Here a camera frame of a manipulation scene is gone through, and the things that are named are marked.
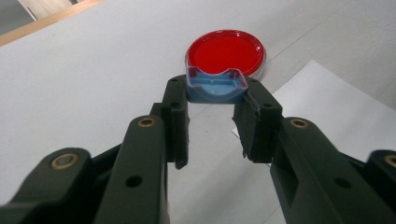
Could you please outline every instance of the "small plastic container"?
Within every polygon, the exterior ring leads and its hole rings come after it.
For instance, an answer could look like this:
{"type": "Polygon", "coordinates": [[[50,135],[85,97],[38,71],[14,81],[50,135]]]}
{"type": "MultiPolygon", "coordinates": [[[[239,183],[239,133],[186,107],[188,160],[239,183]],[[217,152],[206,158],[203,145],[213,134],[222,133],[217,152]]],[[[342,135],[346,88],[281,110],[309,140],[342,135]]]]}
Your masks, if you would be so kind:
{"type": "Polygon", "coordinates": [[[187,97],[192,103],[237,104],[243,100],[248,84],[237,69],[228,69],[216,75],[189,67],[187,97]]]}
{"type": "Polygon", "coordinates": [[[266,53],[253,35],[220,30],[195,40],[186,53],[190,102],[237,104],[248,89],[245,77],[262,74],[266,53]]]}

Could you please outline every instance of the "wooden edge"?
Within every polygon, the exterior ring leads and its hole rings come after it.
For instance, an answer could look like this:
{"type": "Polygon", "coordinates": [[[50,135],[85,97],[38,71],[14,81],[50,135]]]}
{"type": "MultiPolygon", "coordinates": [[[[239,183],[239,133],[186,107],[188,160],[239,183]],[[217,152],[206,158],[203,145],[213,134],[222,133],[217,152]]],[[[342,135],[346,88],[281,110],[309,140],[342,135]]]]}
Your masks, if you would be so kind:
{"type": "Polygon", "coordinates": [[[79,2],[75,5],[73,5],[71,7],[68,7],[61,11],[58,11],[52,15],[49,15],[48,17],[46,17],[42,20],[31,22],[31,23],[26,24],[16,30],[5,33],[3,35],[0,35],[0,47],[4,46],[14,40],[20,39],[26,35],[34,33],[38,30],[41,30],[47,26],[50,26],[57,21],[61,21],[65,18],[73,16],[73,15],[75,15],[89,7],[93,7],[103,1],[105,1],[105,0],[85,0],[85,1],[82,1],[82,2],[79,2]]]}

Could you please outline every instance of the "white table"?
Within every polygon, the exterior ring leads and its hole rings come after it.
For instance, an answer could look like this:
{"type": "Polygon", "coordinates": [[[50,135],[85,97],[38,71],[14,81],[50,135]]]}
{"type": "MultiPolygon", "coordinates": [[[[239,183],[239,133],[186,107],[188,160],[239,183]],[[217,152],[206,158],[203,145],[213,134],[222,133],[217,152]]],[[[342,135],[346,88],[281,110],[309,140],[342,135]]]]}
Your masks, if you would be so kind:
{"type": "MultiPolygon", "coordinates": [[[[396,108],[394,8],[385,1],[112,0],[7,44],[0,48],[0,203],[52,151],[83,147],[96,156],[121,142],[129,121],[184,73],[191,42],[218,29],[262,41],[270,91],[314,59],[396,108]]],[[[268,167],[242,158],[232,111],[191,105],[190,163],[169,170],[173,223],[283,221],[268,167]]]]}

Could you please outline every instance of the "red petri dish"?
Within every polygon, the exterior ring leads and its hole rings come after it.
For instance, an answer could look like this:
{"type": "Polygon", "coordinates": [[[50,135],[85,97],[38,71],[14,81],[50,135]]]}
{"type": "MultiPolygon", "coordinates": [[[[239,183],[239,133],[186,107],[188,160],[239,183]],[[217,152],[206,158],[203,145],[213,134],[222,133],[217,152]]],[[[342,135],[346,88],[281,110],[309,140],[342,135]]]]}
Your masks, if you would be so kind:
{"type": "Polygon", "coordinates": [[[208,74],[236,68],[245,77],[256,77],[265,63],[266,53],[255,36],[243,31],[220,30],[195,40],[186,56],[187,66],[199,67],[208,74]]]}

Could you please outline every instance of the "white paper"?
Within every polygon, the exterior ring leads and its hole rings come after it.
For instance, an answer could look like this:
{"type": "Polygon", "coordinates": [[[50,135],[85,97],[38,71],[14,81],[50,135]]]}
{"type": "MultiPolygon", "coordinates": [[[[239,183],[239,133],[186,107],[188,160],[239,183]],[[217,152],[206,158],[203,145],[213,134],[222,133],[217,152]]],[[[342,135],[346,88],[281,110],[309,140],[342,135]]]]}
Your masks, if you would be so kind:
{"type": "Polygon", "coordinates": [[[315,61],[274,96],[284,117],[313,121],[338,150],[358,160],[366,161],[373,150],[396,149],[396,112],[315,61]]]}

